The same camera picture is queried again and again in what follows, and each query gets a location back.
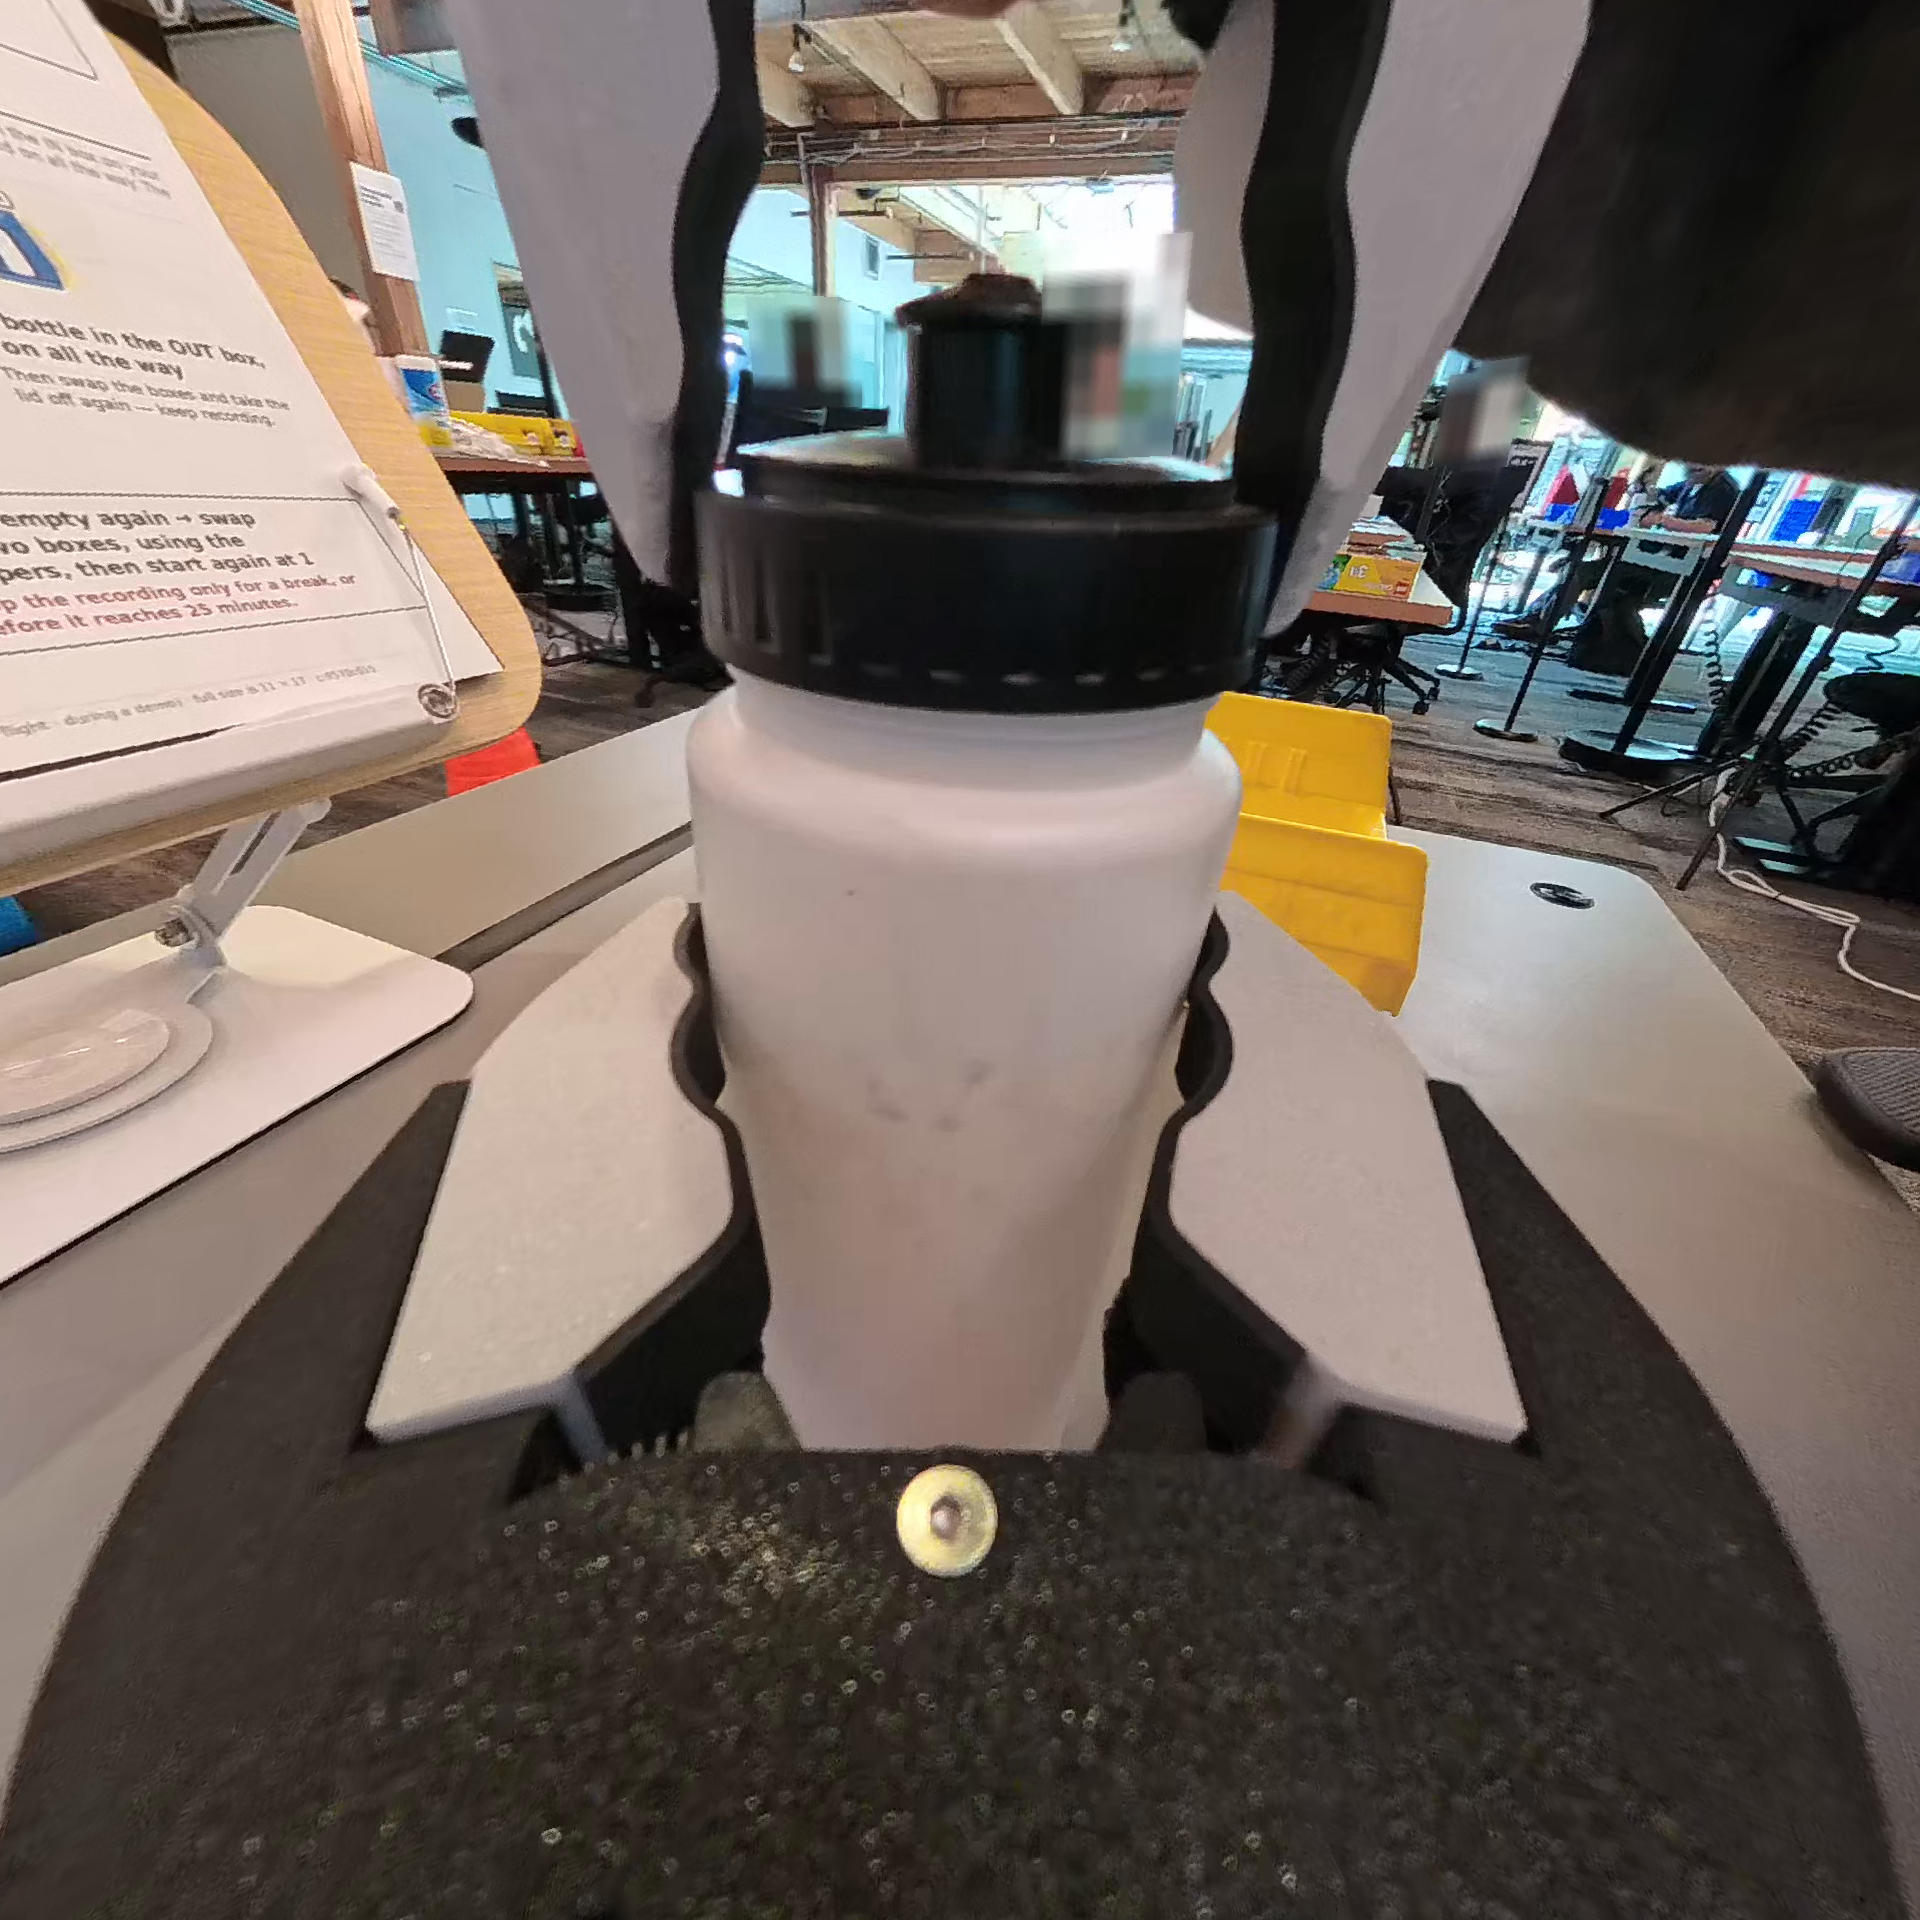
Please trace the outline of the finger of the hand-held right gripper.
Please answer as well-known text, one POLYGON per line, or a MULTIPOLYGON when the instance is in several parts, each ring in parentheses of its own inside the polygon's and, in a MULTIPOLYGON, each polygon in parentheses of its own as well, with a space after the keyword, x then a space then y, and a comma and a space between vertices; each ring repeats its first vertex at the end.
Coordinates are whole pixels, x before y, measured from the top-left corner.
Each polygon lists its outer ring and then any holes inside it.
POLYGON ((751 2, 447 4, 545 353, 639 574, 698 592, 732 238, 764 161, 751 2))
POLYGON ((1582 2, 1178 4, 1186 304, 1251 342, 1231 481, 1274 517, 1263 636, 1305 613, 1493 267, 1582 2))

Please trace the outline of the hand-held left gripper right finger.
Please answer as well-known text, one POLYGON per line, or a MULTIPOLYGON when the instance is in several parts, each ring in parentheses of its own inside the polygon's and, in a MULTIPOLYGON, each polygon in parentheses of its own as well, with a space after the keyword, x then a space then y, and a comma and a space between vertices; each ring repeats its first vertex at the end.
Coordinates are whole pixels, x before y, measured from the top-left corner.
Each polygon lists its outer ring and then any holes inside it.
POLYGON ((1394 1019, 1238 897, 1190 974, 1111 1352, 1217 1452, 1305 1464, 1346 1414, 1526 1426, 1433 1085, 1394 1019))

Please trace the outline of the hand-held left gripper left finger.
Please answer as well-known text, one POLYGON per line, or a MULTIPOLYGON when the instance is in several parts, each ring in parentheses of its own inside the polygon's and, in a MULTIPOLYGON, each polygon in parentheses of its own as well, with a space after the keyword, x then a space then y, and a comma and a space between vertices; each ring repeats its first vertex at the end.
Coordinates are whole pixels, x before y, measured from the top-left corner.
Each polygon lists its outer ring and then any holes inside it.
POLYGON ((725 1083, 694 904, 653 904, 524 1009, 465 1083, 377 1443, 533 1413, 602 1460, 694 1424, 770 1309, 725 1083))

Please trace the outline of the yellow plastic bin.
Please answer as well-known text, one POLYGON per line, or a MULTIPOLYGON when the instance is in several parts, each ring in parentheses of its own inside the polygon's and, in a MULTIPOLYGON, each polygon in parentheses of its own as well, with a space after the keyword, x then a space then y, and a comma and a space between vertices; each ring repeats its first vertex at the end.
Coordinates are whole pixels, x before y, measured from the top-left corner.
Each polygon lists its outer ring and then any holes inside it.
POLYGON ((1222 692, 1207 730, 1238 772, 1221 886, 1398 1014, 1422 961, 1428 858, 1387 834, 1389 720, 1222 692))

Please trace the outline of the white plastic bottle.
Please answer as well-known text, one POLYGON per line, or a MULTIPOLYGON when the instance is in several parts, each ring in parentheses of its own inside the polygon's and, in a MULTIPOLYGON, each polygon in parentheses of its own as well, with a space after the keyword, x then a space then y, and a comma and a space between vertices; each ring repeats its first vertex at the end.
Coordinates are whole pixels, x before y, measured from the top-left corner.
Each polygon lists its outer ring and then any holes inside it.
POLYGON ((804 1449, 1086 1449, 1241 781, 1212 700, 991 715, 742 672, 687 734, 726 1112, 804 1449))

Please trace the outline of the black bottle lid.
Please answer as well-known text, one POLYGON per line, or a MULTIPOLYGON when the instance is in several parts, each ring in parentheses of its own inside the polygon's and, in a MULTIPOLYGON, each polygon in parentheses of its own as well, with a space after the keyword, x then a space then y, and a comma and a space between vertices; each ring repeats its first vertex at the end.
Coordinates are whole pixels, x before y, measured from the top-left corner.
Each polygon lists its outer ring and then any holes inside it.
POLYGON ((738 676, 925 714, 1207 705, 1252 664, 1278 523, 1173 458, 1067 451, 1067 315, 974 275, 901 313, 901 435, 749 443, 698 502, 738 676))

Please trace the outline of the person's right forearm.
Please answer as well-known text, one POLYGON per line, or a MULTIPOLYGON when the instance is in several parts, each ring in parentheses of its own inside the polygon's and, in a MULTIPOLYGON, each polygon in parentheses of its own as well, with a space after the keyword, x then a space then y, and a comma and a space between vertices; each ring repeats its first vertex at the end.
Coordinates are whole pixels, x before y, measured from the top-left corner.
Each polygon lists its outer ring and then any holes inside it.
POLYGON ((1455 347, 1631 449, 1915 491, 1915 214, 1915 2, 1598 2, 1455 347))

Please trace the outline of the row of coloured storage bins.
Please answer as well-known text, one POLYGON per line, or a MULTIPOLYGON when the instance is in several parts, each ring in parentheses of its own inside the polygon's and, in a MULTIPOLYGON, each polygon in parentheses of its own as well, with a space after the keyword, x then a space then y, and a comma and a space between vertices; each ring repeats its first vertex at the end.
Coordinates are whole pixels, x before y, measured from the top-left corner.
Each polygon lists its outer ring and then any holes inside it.
POLYGON ((553 416, 451 414, 443 424, 423 424, 421 438, 447 458, 485 465, 582 459, 572 420, 553 416))

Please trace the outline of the instruction sheet on stand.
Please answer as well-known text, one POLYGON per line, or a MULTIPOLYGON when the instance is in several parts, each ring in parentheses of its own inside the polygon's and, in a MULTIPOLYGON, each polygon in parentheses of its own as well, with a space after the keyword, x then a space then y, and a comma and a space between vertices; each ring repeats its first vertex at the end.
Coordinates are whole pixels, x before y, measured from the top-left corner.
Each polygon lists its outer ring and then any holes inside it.
POLYGON ((156 930, 5 985, 5 1282, 458 1022, 473 987, 454 966, 260 897, 333 798, 498 740, 539 685, 519 598, 291 214, 196 100, 108 41, 478 660, 443 726, 347 737, 333 710, 331 730, 281 720, 34 776, 2 764, 5 897, 218 834, 156 930))

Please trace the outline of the printed instruction sheet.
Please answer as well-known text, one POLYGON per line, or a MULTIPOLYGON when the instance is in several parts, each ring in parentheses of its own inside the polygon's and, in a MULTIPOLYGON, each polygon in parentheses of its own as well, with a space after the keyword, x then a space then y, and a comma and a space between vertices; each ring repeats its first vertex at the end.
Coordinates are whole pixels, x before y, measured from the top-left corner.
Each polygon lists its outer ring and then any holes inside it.
POLYGON ((6 778, 475 668, 202 181, 84 4, 2 8, 6 778))

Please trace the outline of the black tripod stand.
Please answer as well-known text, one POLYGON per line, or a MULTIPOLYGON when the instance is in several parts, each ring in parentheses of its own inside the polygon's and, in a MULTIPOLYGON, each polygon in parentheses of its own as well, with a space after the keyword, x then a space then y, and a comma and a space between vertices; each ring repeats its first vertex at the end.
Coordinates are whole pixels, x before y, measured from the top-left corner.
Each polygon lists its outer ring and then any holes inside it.
POLYGON ((1786 788, 1793 758, 1788 734, 1829 672, 1839 640, 1852 634, 1894 640, 1915 614, 1914 528, 1915 496, 1905 501, 1885 538, 1869 548, 1748 541, 1737 525, 1727 525, 1683 613, 1661 627, 1650 681, 1628 706, 1619 731, 1595 748, 1595 771, 1639 784, 1604 808, 1601 818, 1612 822, 1637 808, 1706 798, 1721 778, 1733 778, 1727 800, 1734 808, 1764 784, 1786 788), (1642 725, 1694 613, 1721 598, 1739 613, 1764 613, 1763 636, 1746 649, 1692 744, 1643 740, 1642 725))

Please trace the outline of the wooden ceiling post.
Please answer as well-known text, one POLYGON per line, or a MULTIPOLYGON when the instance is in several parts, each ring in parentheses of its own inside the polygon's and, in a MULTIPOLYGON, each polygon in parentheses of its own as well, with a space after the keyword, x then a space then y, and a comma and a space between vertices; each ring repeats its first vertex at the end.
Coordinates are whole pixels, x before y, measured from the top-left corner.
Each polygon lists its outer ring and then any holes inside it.
POLYGON ((333 173, 347 208, 354 262, 367 299, 377 349, 385 354, 427 354, 430 341, 415 281, 385 275, 374 266, 357 197, 354 164, 377 173, 389 172, 357 14, 349 2, 292 2, 292 10, 333 173))

